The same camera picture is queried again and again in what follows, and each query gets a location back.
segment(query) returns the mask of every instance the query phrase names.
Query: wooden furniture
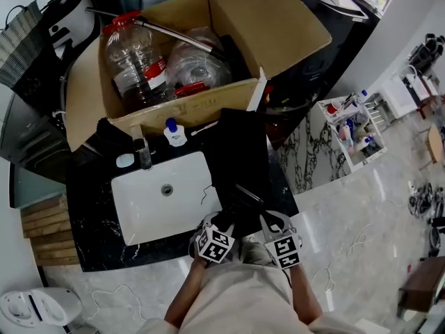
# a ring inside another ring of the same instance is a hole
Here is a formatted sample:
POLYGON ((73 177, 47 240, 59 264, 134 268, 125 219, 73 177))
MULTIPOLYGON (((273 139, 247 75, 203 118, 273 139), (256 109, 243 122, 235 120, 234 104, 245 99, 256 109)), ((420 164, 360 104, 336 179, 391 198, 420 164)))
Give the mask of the wooden furniture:
POLYGON ((30 239, 38 266, 79 263, 65 195, 31 205, 21 213, 23 236, 30 239))
POLYGON ((440 299, 445 283, 445 257, 430 257, 420 263, 399 288, 399 307, 428 312, 440 299))
MULTIPOLYGON (((434 114, 433 106, 432 104, 437 103, 437 97, 439 95, 439 92, 437 91, 439 87, 439 80, 436 79, 425 79, 421 78, 423 86, 428 91, 429 97, 422 100, 419 108, 417 109, 423 119, 428 118, 429 116, 434 114)), ((445 103, 445 95, 441 95, 442 104, 445 103)))
POLYGON ((430 164, 436 164, 437 162, 442 162, 442 152, 444 150, 444 146, 442 143, 442 137, 440 136, 439 129, 435 124, 432 124, 428 131, 428 136, 426 138, 426 148, 431 156, 431 161, 428 162, 425 166, 421 168, 423 170, 430 164))

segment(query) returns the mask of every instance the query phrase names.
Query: wooden stool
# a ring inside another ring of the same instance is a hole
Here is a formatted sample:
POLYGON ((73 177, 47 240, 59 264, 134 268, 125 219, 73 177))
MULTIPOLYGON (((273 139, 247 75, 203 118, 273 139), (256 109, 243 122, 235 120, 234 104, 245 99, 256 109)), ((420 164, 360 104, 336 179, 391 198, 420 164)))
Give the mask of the wooden stool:
POLYGON ((442 299, 445 280, 445 257, 422 261, 399 290, 398 307, 428 313, 442 299))
POLYGON ((432 124, 428 131, 428 136, 426 138, 425 144, 428 152, 431 156, 431 161, 429 161, 425 166, 420 168, 423 170, 430 164, 436 164, 437 162, 442 162, 442 152, 444 146, 442 144, 442 137, 440 136, 439 129, 435 124, 432 124))

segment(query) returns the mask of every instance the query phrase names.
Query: red label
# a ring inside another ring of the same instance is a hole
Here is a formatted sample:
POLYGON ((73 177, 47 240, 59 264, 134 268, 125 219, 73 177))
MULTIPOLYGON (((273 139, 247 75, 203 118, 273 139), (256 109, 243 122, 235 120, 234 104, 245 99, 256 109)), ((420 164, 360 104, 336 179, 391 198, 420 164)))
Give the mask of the red label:
POLYGON ((162 71, 164 71, 164 69, 165 69, 165 62, 163 59, 160 59, 159 61, 152 64, 148 68, 145 68, 144 70, 145 78, 147 78, 148 81, 153 78, 156 78, 162 73, 162 71))

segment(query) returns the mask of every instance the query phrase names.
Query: toilet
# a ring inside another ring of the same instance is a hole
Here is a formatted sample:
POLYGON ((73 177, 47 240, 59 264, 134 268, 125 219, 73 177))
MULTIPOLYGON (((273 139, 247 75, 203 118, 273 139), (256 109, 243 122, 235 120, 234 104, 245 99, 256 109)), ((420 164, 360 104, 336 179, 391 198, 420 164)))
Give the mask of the toilet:
POLYGON ((82 311, 79 297, 66 288, 14 291, 0 297, 1 313, 14 324, 34 328, 41 323, 65 326, 82 311))

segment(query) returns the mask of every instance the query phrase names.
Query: white sink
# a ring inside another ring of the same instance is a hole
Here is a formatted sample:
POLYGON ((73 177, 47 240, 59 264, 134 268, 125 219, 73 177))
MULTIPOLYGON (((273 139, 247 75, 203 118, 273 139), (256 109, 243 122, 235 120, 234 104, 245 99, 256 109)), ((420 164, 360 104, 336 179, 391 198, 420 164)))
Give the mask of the white sink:
POLYGON ((222 209, 202 152, 121 175, 111 188, 127 245, 194 230, 222 209))

